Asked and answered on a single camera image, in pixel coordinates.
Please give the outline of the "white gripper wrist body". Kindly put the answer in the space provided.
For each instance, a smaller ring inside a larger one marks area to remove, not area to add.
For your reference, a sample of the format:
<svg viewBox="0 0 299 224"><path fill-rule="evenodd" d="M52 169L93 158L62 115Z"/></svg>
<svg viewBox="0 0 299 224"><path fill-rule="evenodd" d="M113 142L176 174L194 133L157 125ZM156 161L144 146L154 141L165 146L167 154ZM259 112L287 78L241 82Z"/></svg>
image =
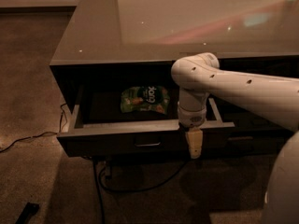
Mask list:
<svg viewBox="0 0 299 224"><path fill-rule="evenodd" d="M206 121L206 107L178 102L178 121L186 128L199 127Z"/></svg>

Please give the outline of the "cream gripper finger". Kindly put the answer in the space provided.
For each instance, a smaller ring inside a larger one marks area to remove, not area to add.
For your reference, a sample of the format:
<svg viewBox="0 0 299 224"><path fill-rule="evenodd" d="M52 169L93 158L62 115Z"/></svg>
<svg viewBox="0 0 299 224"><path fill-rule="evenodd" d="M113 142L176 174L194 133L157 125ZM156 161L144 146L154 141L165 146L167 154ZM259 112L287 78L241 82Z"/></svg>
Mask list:
<svg viewBox="0 0 299 224"><path fill-rule="evenodd" d="M198 159L202 152L203 131L197 127L190 128L186 132L186 140L189 146L191 158Z"/></svg>

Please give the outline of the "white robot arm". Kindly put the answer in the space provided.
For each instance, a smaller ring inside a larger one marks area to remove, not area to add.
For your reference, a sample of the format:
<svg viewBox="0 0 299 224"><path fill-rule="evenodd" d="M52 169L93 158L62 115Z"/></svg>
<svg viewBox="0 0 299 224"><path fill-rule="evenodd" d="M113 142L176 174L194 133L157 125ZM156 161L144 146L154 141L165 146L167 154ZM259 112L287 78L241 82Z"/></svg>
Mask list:
<svg viewBox="0 0 299 224"><path fill-rule="evenodd" d="M299 80L221 70L212 53L175 61L171 77L179 86L178 120L185 127L205 122L212 94L293 132L273 166L262 224L299 224Z"/></svg>

